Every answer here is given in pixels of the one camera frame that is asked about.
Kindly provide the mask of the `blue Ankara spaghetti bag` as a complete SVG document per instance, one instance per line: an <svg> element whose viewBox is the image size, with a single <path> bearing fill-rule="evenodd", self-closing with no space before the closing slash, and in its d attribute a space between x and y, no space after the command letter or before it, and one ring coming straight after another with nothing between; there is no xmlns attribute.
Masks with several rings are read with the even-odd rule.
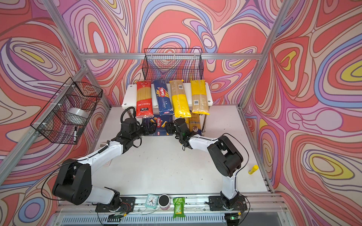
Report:
<svg viewBox="0 0 362 226"><path fill-rule="evenodd" d="M189 130L196 134L202 135L200 116L193 112L190 113L191 117L189 118Z"/></svg>

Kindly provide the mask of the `blue Barilla rigatoni box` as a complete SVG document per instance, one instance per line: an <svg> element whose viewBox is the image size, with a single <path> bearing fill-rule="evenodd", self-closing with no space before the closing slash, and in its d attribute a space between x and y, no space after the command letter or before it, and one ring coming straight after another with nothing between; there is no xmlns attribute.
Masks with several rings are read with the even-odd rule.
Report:
<svg viewBox="0 0 362 226"><path fill-rule="evenodd" d="M169 136L166 124L172 121L172 115L154 115L153 118L142 119L142 124L147 127L148 136Z"/></svg>

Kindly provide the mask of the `red spaghetti bag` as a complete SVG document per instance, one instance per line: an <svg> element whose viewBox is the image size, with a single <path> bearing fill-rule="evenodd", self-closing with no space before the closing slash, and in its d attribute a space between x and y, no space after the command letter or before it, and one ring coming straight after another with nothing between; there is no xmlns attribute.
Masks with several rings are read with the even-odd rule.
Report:
<svg viewBox="0 0 362 226"><path fill-rule="evenodd" d="M152 118L153 105L151 95L151 83L148 81L137 82L136 118Z"/></svg>

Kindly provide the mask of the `blue Barilla spaghetti box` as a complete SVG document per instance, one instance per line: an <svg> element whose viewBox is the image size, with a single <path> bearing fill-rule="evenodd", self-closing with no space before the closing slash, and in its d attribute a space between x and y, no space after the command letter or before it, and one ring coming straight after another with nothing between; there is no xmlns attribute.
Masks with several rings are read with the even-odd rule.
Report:
<svg viewBox="0 0 362 226"><path fill-rule="evenodd" d="M173 106L165 80L154 80L153 82L160 115L173 115Z"/></svg>

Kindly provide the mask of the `clear yellow spaghetti bag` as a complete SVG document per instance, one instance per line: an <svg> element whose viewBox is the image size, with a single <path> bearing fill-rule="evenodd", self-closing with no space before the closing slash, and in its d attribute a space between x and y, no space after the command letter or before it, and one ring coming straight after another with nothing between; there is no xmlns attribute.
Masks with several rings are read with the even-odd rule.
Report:
<svg viewBox="0 0 362 226"><path fill-rule="evenodd" d="M192 112L199 115L210 115L205 80L192 80L190 83L192 95Z"/></svg>

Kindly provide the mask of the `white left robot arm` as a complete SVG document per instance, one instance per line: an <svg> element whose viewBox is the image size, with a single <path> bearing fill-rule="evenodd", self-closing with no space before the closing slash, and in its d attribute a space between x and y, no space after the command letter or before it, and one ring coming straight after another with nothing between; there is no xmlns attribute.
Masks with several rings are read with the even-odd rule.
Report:
<svg viewBox="0 0 362 226"><path fill-rule="evenodd" d="M121 122L120 132L105 146L81 159L68 159L62 163L52 194L74 205L95 203L103 204L111 211L118 210L122 205L120 193L112 188L93 186L92 176L109 161L136 147L136 140L154 131L154 126L148 128L135 118L125 119Z"/></svg>

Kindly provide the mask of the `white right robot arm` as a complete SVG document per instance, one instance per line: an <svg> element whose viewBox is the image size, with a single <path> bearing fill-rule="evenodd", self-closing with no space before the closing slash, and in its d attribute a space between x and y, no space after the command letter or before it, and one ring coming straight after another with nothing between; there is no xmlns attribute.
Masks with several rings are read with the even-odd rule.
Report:
<svg viewBox="0 0 362 226"><path fill-rule="evenodd" d="M221 200L225 205L235 203L239 195L236 175L241 169L244 158L230 139L225 135L209 138L191 132L183 118L168 122L166 130L175 135L183 149L196 149L210 154L216 169L222 175Z"/></svg>

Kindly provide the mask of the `white two-tier shelf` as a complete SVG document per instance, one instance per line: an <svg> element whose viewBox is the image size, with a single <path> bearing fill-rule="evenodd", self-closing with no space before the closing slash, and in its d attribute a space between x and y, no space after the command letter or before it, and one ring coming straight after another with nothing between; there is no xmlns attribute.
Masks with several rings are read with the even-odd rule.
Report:
<svg viewBox="0 0 362 226"><path fill-rule="evenodd" d="M184 87L184 92L187 97L189 109L192 110L193 101L192 101L191 83L184 83L183 87ZM208 108L210 108L213 105L213 99L212 99L212 95L211 95L208 83L206 83L205 87L206 87L207 104L208 104ZM151 94L152 94L153 113L158 115L159 108L158 108L158 102L156 99L156 91L154 88L154 84L151 85L151 91L152 91ZM137 85L134 85L134 84L129 85L127 87L126 94L124 96L123 103L122 103L123 109L126 109L130 106L132 106L134 108L137 107Z"/></svg>

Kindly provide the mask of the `silver tape roll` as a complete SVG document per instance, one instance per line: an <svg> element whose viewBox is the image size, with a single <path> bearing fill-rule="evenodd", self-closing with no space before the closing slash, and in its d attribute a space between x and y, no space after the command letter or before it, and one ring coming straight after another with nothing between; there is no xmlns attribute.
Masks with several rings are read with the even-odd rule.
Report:
<svg viewBox="0 0 362 226"><path fill-rule="evenodd" d="M84 110L82 110L80 108L76 108L76 107L70 108L67 112L70 113L70 114L74 114L76 116L82 117L82 118L88 118L89 117L89 114L86 111L84 111Z"/></svg>

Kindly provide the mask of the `black marker pen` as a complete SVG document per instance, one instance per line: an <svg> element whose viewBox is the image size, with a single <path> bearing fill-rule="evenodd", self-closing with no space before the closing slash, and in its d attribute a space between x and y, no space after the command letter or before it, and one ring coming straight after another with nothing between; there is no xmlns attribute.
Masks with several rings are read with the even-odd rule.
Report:
<svg viewBox="0 0 362 226"><path fill-rule="evenodd" d="M77 127L74 127L74 134L73 134L73 142L76 143L77 142Z"/></svg>

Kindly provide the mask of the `teal alarm clock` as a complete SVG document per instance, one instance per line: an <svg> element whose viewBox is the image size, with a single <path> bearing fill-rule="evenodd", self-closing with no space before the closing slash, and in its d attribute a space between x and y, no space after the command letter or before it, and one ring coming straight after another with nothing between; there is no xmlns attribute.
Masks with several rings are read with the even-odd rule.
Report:
<svg viewBox="0 0 362 226"><path fill-rule="evenodd" d="M145 201L145 207L156 209L158 205L158 199L159 199L158 195L148 194Z"/></svg>

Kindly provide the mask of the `green snack packet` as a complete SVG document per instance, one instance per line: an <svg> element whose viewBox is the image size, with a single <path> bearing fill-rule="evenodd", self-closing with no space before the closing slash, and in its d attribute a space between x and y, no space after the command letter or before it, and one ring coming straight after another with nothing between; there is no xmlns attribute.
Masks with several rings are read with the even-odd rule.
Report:
<svg viewBox="0 0 362 226"><path fill-rule="evenodd" d="M185 205L185 197L176 197L173 199L174 212L173 218L184 218L184 205Z"/></svg>

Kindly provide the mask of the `aluminium frame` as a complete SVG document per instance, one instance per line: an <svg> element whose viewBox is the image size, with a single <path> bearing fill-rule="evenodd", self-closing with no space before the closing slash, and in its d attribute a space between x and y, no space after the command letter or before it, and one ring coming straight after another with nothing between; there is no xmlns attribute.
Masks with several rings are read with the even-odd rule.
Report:
<svg viewBox="0 0 362 226"><path fill-rule="evenodd" d="M45 226L58 203L47 200L54 170L87 155L112 105L142 78L139 59L82 54L142 53L145 48L201 48L206 54L258 53L282 1L54 1L60 29L43 1L1 1L1 160L31 129L70 77L103 88L103 99L77 145L37 137L1 182L1 225Z"/></svg>

